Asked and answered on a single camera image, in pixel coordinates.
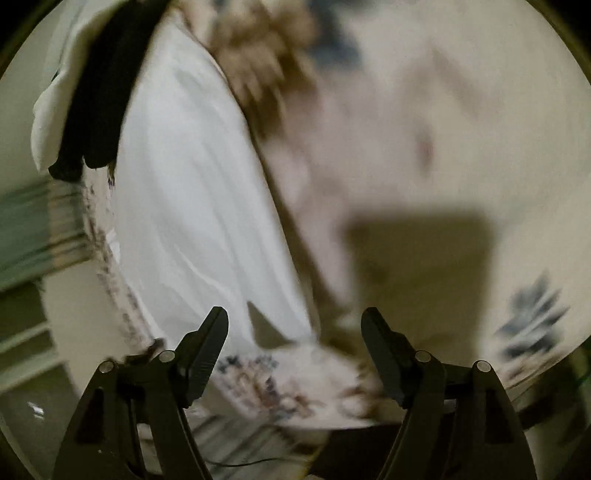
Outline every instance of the white fabric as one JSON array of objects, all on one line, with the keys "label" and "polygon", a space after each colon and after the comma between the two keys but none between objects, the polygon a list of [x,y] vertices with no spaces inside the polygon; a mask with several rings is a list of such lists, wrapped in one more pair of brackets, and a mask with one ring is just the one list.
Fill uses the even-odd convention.
[{"label": "white fabric", "polygon": [[[58,48],[63,43],[64,30],[72,16],[76,17],[76,23],[66,35],[59,73],[37,99],[33,109],[31,152],[38,171],[47,170],[57,160],[68,110],[90,46],[123,1],[87,0],[80,10],[74,6],[64,11],[63,21],[57,26],[51,44]],[[52,48],[48,61],[53,63],[56,55],[56,49]]]},{"label": "white fabric", "polygon": [[335,10],[360,61],[260,145],[348,312],[323,333],[363,354],[372,305],[442,361],[539,374],[591,335],[589,82],[525,0]]},{"label": "white fabric", "polygon": [[119,142],[113,204],[123,275],[171,347],[221,305],[226,351],[256,351],[249,303],[286,339],[312,339],[242,112],[180,14],[171,15],[177,21],[163,21],[152,40]]}]

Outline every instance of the white sheet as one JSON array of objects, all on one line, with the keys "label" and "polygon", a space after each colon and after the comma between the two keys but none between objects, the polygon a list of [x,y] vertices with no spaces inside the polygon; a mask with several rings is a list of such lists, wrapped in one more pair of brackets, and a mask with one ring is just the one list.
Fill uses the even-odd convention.
[{"label": "white sheet", "polygon": [[228,311],[228,352],[258,349],[249,303],[285,339],[313,339],[246,122],[179,15],[155,33],[122,129],[123,275],[172,348],[214,305]]}]

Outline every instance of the black cable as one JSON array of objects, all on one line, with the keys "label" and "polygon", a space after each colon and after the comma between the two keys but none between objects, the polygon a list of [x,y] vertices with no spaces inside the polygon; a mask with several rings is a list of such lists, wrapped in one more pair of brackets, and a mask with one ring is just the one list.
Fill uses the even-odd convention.
[{"label": "black cable", "polygon": [[210,465],[221,466],[224,468],[250,466],[250,465],[256,465],[257,463],[274,462],[276,460],[281,461],[281,462],[299,463],[300,465],[308,465],[308,462],[303,462],[300,460],[295,460],[293,458],[284,458],[284,457],[261,458],[260,460],[255,460],[253,462],[246,462],[246,463],[222,463],[222,462],[214,462],[212,460],[207,460],[206,458],[204,458],[203,460],[205,461],[205,463],[209,463]]}]

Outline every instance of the blue floral pattern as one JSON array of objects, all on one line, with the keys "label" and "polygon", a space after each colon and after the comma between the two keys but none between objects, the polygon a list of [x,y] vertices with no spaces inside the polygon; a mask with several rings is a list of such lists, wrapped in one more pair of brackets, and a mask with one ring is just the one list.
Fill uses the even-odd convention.
[{"label": "blue floral pattern", "polygon": [[550,291],[550,281],[543,274],[531,287],[520,289],[511,300],[513,317],[498,333],[509,339],[502,354],[507,359],[548,353],[560,341],[557,322],[568,312],[560,307],[560,290]]}]

